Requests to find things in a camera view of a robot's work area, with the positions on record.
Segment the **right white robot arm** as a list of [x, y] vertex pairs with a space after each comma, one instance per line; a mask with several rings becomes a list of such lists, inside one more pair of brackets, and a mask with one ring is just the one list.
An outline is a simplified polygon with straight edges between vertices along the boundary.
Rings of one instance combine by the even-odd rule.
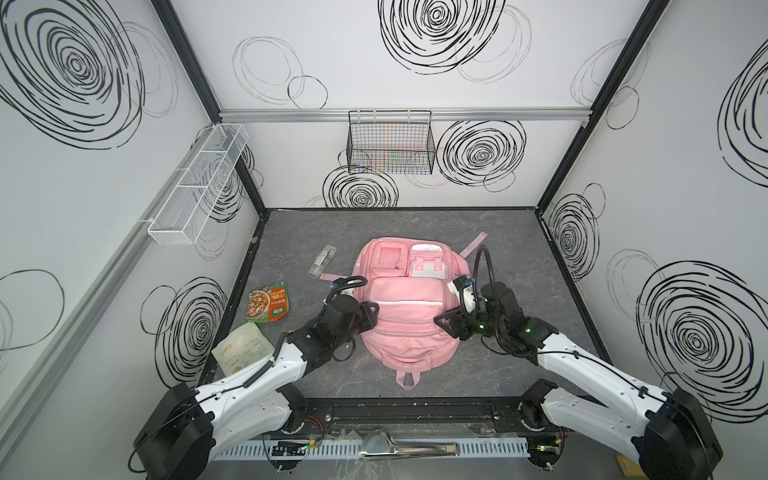
[[589, 394], [581, 400], [553, 381], [537, 381], [519, 405], [527, 428], [581, 433], [628, 457], [649, 479], [712, 478], [723, 450], [692, 394], [636, 379], [582, 349], [552, 324], [525, 314], [505, 284], [490, 279], [478, 287], [465, 261], [453, 273], [438, 255], [426, 271], [454, 302], [435, 319], [448, 335], [493, 338], [493, 353], [526, 360]]

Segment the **clear plastic pencil case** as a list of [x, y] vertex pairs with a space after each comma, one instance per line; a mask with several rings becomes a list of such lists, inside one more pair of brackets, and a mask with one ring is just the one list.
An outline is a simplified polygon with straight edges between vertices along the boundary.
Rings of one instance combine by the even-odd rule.
[[310, 269], [309, 276], [314, 279], [320, 279], [335, 256], [337, 249], [333, 245], [326, 245], [315, 257]]

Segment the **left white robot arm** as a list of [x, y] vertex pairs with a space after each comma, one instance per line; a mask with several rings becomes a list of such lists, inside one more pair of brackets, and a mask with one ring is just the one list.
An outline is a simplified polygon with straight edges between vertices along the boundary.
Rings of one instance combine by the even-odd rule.
[[299, 429], [306, 403], [295, 382], [376, 324], [378, 304], [353, 295], [367, 283], [360, 275], [336, 279], [319, 313], [282, 333], [265, 358], [209, 384], [168, 389], [133, 442], [129, 471], [148, 479], [196, 479], [231, 447]]

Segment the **pink student backpack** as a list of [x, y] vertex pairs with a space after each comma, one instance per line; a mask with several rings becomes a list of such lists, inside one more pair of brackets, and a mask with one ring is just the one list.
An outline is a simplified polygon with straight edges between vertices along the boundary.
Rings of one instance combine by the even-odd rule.
[[376, 326], [363, 333], [368, 352], [413, 389], [421, 375], [446, 364], [460, 340], [435, 323], [459, 308], [454, 281], [470, 276], [467, 257], [487, 238], [480, 233], [461, 252], [428, 240], [382, 237], [368, 242], [353, 273], [368, 280], [353, 296], [378, 305]]

